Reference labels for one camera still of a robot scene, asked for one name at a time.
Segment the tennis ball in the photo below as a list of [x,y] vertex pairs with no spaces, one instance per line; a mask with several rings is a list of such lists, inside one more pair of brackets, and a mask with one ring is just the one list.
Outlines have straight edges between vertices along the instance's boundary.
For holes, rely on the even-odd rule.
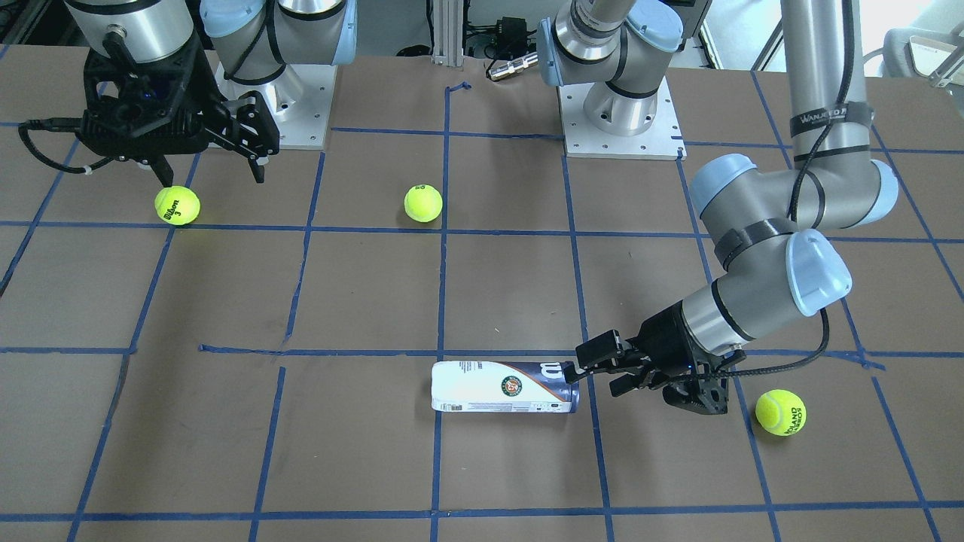
[[807,422],[807,407],[796,393],[770,390],[757,400],[757,421],[767,432],[786,437]]
[[442,212],[442,194],[428,184],[417,184],[405,195],[405,214],[418,222],[432,222]]
[[184,186],[162,188],[154,198],[154,209],[157,216],[168,224],[183,226],[198,218],[201,212],[201,200]]

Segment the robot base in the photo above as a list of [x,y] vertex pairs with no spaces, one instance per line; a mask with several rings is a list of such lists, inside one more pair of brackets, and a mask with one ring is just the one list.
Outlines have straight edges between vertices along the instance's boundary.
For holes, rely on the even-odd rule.
[[617,136],[596,128],[586,118],[582,102],[594,83],[559,87],[559,109],[566,134],[566,153],[584,158],[627,158],[635,160],[686,159],[683,133],[676,108],[663,78],[656,92],[657,109],[653,124],[636,136]]
[[224,66],[219,64],[215,79],[228,99],[250,90],[260,91],[265,97],[281,134],[282,149],[325,148],[337,67],[292,64],[278,79],[257,87],[227,81],[224,73]]

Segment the floor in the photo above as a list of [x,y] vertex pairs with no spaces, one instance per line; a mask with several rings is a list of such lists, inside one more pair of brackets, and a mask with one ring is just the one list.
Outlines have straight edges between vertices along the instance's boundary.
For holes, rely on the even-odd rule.
[[[868,83],[901,194],[832,234],[855,288],[827,357],[736,382],[726,416],[607,376],[572,415],[440,415],[433,362],[571,359],[718,275],[687,184],[730,152],[789,166],[785,75],[671,69],[687,159],[608,161],[564,155],[534,72],[359,57],[324,153],[263,185],[219,149],[174,158],[203,205],[174,228],[149,172],[58,175],[17,141],[79,114],[85,54],[0,48],[0,540],[964,539],[964,122],[923,82]],[[446,202],[427,225],[401,209],[420,182]],[[808,405],[788,439],[749,416],[773,388]]]

